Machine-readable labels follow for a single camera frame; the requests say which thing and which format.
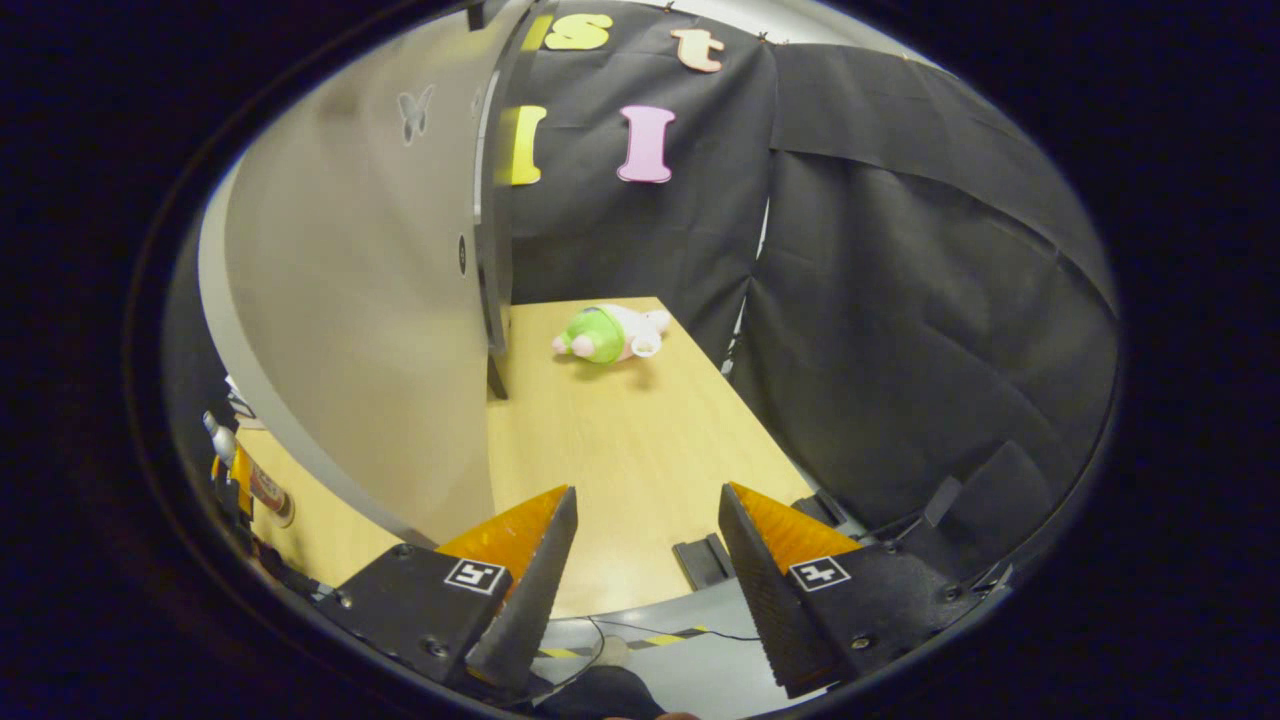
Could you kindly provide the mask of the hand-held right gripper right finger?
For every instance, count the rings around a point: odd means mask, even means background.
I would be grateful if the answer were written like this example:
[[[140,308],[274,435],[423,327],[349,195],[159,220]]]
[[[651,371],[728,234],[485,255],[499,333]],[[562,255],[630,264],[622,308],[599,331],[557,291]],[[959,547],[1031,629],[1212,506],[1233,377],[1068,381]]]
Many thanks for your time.
[[[986,600],[1011,551],[1010,524],[960,482],[858,536],[730,482],[718,521],[791,698],[887,673],[942,641]]]

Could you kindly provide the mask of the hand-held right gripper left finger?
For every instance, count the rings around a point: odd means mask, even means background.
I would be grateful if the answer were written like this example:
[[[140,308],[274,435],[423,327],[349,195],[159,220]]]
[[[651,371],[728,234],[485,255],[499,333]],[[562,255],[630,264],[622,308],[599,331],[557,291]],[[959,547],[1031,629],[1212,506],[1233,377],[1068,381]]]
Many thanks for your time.
[[[338,585],[319,612],[371,651],[481,701],[531,692],[579,527],[557,486],[434,550],[401,543]]]

